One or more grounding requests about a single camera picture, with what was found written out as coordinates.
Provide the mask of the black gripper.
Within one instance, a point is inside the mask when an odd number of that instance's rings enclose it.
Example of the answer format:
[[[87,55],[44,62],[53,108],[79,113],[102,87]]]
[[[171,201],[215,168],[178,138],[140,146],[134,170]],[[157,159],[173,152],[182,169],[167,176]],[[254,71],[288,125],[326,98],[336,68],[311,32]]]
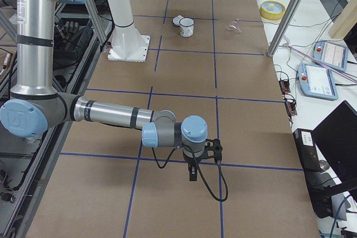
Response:
[[[196,181],[196,168],[197,168],[197,163],[194,158],[187,157],[185,156],[185,161],[188,164],[188,169],[189,169],[189,180],[190,181]]]

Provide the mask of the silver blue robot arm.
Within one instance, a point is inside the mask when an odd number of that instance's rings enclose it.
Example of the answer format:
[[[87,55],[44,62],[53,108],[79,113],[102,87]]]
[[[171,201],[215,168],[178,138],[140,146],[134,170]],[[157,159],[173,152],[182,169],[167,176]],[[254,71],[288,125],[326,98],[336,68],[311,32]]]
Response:
[[[178,122],[168,110],[101,103],[53,87],[54,19],[59,1],[86,0],[17,0],[17,83],[9,101],[1,106],[2,125],[22,138],[68,121],[138,129],[145,147],[181,148],[190,180],[197,180],[202,175],[199,162],[208,157],[208,126],[203,118],[192,115]]]

